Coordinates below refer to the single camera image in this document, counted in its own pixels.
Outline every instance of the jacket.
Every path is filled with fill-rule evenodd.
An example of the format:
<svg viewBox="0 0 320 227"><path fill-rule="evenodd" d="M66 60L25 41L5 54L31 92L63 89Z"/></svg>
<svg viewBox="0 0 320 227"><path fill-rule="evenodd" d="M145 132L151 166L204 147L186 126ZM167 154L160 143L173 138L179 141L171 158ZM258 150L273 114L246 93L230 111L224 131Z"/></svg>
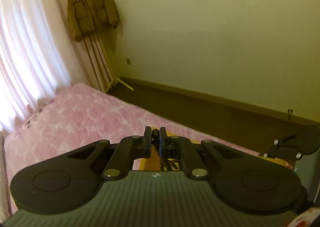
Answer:
<svg viewBox="0 0 320 227"><path fill-rule="evenodd" d="M80 41L105 26L116 27L118 11L113 0L68 0L68 23L72 37Z"/></svg>

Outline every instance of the gray ribbed surface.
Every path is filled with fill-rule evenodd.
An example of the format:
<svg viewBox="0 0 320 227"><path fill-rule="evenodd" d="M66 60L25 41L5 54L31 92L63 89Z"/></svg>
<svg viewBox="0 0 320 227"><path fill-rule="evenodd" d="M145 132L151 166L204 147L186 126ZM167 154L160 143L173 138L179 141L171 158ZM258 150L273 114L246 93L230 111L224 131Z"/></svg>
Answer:
<svg viewBox="0 0 320 227"><path fill-rule="evenodd" d="M97 196L74 211L47 216L20 210L4 226L283 227L295 217L290 211L244 214L221 202L206 182L190 180L182 171L153 174L131 171L125 179L105 182Z"/></svg>

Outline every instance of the bed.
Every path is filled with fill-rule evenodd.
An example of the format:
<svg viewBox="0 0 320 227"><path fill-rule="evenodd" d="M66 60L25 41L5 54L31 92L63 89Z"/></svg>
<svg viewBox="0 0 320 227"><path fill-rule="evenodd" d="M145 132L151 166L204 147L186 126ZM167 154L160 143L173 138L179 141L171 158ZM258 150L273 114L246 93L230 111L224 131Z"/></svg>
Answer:
<svg viewBox="0 0 320 227"><path fill-rule="evenodd" d="M76 84L61 91L5 139L3 152L10 214L15 213L17 207L9 186L19 170L100 139L118 143L126 136L142 135L145 126L164 126L168 132L194 141L212 139L258 155L255 151L164 119L86 85Z"/></svg>

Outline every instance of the white wall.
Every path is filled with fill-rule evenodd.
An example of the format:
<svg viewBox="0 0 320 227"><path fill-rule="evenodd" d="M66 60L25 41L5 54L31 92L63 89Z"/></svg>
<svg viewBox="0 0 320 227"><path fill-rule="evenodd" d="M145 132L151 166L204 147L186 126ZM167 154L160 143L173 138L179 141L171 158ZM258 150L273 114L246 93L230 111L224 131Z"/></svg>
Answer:
<svg viewBox="0 0 320 227"><path fill-rule="evenodd" d="M123 76L320 121L320 0L115 2Z"/></svg>

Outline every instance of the floor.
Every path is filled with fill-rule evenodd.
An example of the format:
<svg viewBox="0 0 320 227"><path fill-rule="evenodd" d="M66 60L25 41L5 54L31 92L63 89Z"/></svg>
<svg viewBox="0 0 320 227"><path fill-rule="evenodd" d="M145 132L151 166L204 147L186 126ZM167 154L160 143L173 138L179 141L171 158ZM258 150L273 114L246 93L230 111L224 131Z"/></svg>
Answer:
<svg viewBox="0 0 320 227"><path fill-rule="evenodd" d="M152 87L118 84L108 93L166 119L234 144L264 153L276 138L299 132L303 126L241 109L203 101Z"/></svg>

